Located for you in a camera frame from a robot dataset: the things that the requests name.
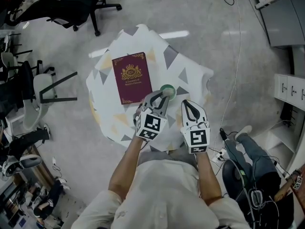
white tablecloth with triangles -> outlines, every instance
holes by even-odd
[[[208,94],[206,84],[213,71],[178,53],[146,25],[121,30],[89,74],[86,83],[92,114],[106,137],[128,147],[135,132],[132,115],[139,103],[121,104],[112,60],[137,52],[146,54],[153,91],[164,84],[171,84],[177,90],[165,115],[168,123],[162,133],[149,142],[151,147],[161,151],[175,150],[183,143],[181,102],[188,99],[203,106]]]

black pants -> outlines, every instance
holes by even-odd
[[[48,199],[53,200],[53,207],[48,205],[47,207],[42,209],[42,212],[44,215],[49,216],[52,212],[55,206],[57,205],[59,196],[61,195],[61,192],[63,191],[63,187],[61,185],[60,181],[55,181],[54,185],[52,186],[51,190],[49,191],[49,197],[46,197],[46,199],[41,202],[41,204],[45,203],[48,201]]]
[[[0,150],[0,165],[3,165],[3,162],[6,161],[7,156],[15,156],[17,160],[20,160],[24,151],[37,143],[39,140],[49,140],[49,134],[46,129],[39,129],[22,135],[20,138],[13,140],[10,143],[10,146]]]

gold crest emblem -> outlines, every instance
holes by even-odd
[[[139,69],[139,66],[137,65],[134,67],[133,64],[128,64],[126,66],[126,69],[122,69],[122,80],[130,80],[134,78],[139,78],[142,76],[142,70]]]

power strip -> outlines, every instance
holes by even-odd
[[[227,152],[227,150],[225,148],[222,148],[222,150],[219,151],[219,153],[217,153],[213,158],[212,158],[212,161],[213,162],[217,162],[219,161],[218,158],[220,158],[220,155],[223,157],[224,154]]]

gray triangle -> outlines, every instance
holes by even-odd
[[[131,141],[129,136],[124,135],[121,141]]]
[[[99,71],[95,68],[93,68],[93,78],[95,79],[96,78],[96,75]]]
[[[100,70],[101,72],[103,72],[105,75],[109,75],[109,72],[112,70],[112,67],[109,67],[107,69],[103,69],[103,70]]]
[[[174,59],[177,57],[178,52],[170,45],[168,45],[167,48],[164,50],[163,54],[165,58],[166,68],[168,69],[171,66]]]
[[[167,115],[167,122],[169,127],[171,128],[171,126],[176,122],[176,120],[174,118],[172,118],[171,116]]]
[[[178,87],[177,89],[177,95],[182,95],[182,94],[188,94],[189,92],[187,92],[186,90],[184,90],[182,87]]]
[[[127,109],[129,108],[129,106],[130,106],[130,104],[124,104],[124,105],[123,105],[125,112],[126,112]]]
[[[93,94],[91,91],[89,92],[89,97],[90,97],[91,101],[94,102]]]
[[[182,72],[180,73],[180,75],[178,77],[181,80],[183,80],[186,84],[188,84],[188,82],[187,82],[187,75],[186,75],[186,69],[185,68],[182,70]]]
[[[132,27],[132,28],[124,29],[124,32],[133,36],[137,32],[138,29],[139,29],[139,27],[135,26],[135,27]]]
[[[101,76],[102,83],[104,85],[108,75],[104,74],[103,72],[100,72],[100,76]]]
[[[151,146],[151,145],[149,145],[149,146],[151,147],[151,151],[152,151],[152,152],[161,152],[160,150],[154,148],[153,146]]]

